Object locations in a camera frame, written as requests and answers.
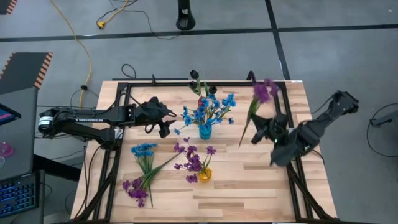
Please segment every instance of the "wooden table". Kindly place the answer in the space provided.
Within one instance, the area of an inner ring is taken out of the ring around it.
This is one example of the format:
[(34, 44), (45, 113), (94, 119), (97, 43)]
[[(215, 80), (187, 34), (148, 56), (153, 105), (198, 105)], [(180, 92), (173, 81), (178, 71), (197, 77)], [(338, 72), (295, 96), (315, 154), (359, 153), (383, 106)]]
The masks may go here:
[[(112, 104), (117, 85), (116, 81), (103, 82), (98, 109), (105, 109)], [(286, 87), (294, 124), (311, 119), (303, 83), (286, 82)], [(235, 123), (213, 126), (210, 140), (201, 140), (198, 128), (194, 125), (182, 129), (182, 134), (179, 136), (174, 134), (174, 128), (183, 126), (181, 116), (178, 116), (177, 122), (171, 125), (171, 133), (165, 139), (159, 137), (159, 127), (150, 134), (144, 132), (144, 127), (126, 129), (114, 195), (112, 222), (295, 221), (286, 170), (284, 167), (269, 166), (272, 143), (263, 139), (258, 145), (252, 145), (250, 140), (255, 133), (255, 127), (251, 123), (242, 146), (238, 147), (252, 98), (252, 87), (219, 87), (216, 97), (226, 98), (228, 93), (235, 94), (237, 105), (228, 114), (234, 118)], [(140, 102), (147, 101), (152, 96), (158, 96), (159, 100), (176, 114), (182, 113), (183, 105), (194, 108), (198, 101), (198, 97), (188, 87), (134, 87), (131, 95)], [(275, 115), (274, 103), (262, 105), (258, 114), (273, 117)], [(105, 128), (107, 125), (95, 124), (94, 127)], [(183, 138), (188, 136), (191, 137), (190, 143), (198, 147), (201, 157), (206, 154), (205, 147), (212, 145), (217, 149), (217, 154), (213, 156), (210, 164), (213, 171), (211, 181), (207, 184), (189, 184), (185, 180), (188, 172), (174, 169), (175, 163), (184, 162), (183, 156), (179, 155), (163, 168), (152, 184), (154, 207), (151, 207), (148, 199), (145, 208), (138, 208), (137, 202), (129, 198), (122, 188), (123, 181), (133, 180), (142, 175), (131, 153), (131, 148), (145, 142), (158, 143), (159, 146), (155, 148), (155, 167), (174, 156), (174, 144), (177, 141), (184, 143)], [(86, 153), (87, 164), (97, 147), (96, 142), (89, 142)], [(89, 201), (98, 188), (103, 157), (104, 151), (101, 150), (94, 158), (90, 173)], [(302, 161), (309, 191), (324, 210), (335, 217), (336, 212), (322, 160), (315, 153), (310, 153), (302, 157)], [(305, 217), (305, 207), (299, 189), (297, 189), (297, 194), (301, 214)], [(85, 178), (82, 172), (72, 218), (80, 208), (84, 196)], [(106, 192), (101, 203), (100, 218), (104, 217), (107, 196)]]

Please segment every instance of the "gray floor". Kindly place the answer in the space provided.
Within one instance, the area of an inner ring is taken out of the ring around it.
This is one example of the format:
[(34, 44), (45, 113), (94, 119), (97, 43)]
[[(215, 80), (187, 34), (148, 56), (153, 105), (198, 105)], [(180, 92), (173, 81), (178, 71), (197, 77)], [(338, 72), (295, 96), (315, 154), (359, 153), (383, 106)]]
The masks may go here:
[[(105, 30), (95, 20), (111, 9), (108, 0), (55, 0), (77, 34), (148, 32), (144, 15), (122, 12)], [(156, 31), (175, 31), (175, 0), (140, 0), (131, 9), (145, 10)], [(397, 24), (398, 3), (390, 0), (272, 0), (279, 27)], [(270, 28), (262, 0), (192, 0), (195, 30)], [(70, 35), (68, 27), (48, 0), (19, 0), (11, 16), (0, 16), (0, 38)], [(398, 220), (398, 159), (381, 157), (366, 144), (366, 127), (373, 113), (397, 100), (398, 30), (347, 30), (281, 33), (292, 79), (304, 80), (310, 107), (315, 110), (336, 90), (349, 91), (360, 100), (358, 113), (341, 117), (326, 131), (321, 149), (338, 216), (343, 220), (396, 223)], [(187, 77), (191, 69), (203, 78), (244, 78), (253, 70), (258, 78), (283, 79), (271, 33), (193, 35), (174, 40), (154, 37), (84, 40), (93, 59), (88, 85), (99, 93), (101, 82), (121, 78), (120, 66), (132, 64), (138, 77)], [(0, 64), (12, 52), (54, 52), (39, 91), (40, 105), (69, 105), (70, 96), (84, 82), (88, 62), (74, 41), (0, 43)], [(78, 103), (78, 96), (73, 104)], [(87, 94), (84, 105), (94, 106)], [(371, 129), (373, 146), (398, 154), (396, 123)], [(35, 152), (48, 158), (71, 154), (84, 143), (73, 138), (37, 140)], [(81, 162), (81, 154), (67, 164)], [(66, 219), (65, 197), (76, 183), (47, 177), (54, 188), (48, 199), (46, 223)], [(74, 193), (68, 198), (72, 207)]]

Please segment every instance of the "blue vase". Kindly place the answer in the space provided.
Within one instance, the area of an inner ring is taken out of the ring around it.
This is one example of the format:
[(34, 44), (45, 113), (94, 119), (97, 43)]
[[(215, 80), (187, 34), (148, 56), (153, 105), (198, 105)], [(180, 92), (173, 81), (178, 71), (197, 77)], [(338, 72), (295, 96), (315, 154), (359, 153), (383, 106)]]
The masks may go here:
[(203, 140), (208, 140), (211, 137), (211, 125), (199, 126), (199, 136)]

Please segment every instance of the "computer monitor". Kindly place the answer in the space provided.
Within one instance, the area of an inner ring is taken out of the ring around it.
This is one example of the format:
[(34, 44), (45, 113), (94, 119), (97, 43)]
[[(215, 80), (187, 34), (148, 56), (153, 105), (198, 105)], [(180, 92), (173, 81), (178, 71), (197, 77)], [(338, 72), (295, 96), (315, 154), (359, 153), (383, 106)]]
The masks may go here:
[(0, 125), (21, 118), (21, 114), (0, 103)]

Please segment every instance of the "blue backlit keyboard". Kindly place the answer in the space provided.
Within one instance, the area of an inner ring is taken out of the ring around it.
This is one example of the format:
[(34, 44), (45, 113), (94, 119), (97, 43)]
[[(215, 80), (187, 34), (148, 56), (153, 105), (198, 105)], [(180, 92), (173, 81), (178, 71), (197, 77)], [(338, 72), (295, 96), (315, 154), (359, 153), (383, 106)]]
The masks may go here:
[(0, 218), (39, 206), (40, 173), (0, 182)]

